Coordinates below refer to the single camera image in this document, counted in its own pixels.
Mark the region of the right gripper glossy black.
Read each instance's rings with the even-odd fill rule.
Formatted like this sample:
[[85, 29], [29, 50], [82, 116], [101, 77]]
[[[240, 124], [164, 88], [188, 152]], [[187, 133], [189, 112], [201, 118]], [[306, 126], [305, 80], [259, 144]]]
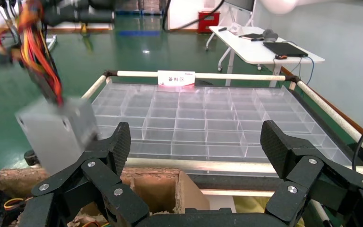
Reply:
[[114, 0], [43, 0], [42, 21], [49, 26], [61, 23], [113, 23]]

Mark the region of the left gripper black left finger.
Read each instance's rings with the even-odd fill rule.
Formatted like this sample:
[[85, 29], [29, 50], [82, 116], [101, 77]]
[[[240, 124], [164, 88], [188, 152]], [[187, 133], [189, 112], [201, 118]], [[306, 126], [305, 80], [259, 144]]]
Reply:
[[130, 146], [129, 124], [121, 122], [112, 136], [93, 142], [74, 164], [35, 185], [20, 225], [65, 227], [95, 203], [111, 226], [137, 226], [148, 218], [149, 207], [121, 180]]

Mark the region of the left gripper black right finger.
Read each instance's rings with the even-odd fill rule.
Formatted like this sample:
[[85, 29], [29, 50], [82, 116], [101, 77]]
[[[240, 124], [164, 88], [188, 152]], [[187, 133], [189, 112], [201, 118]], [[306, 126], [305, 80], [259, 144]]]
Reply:
[[260, 144], [283, 180], [266, 204], [266, 214], [292, 227], [309, 202], [317, 201], [343, 226], [363, 227], [363, 174], [329, 160], [308, 140], [286, 135], [272, 120], [263, 122]]

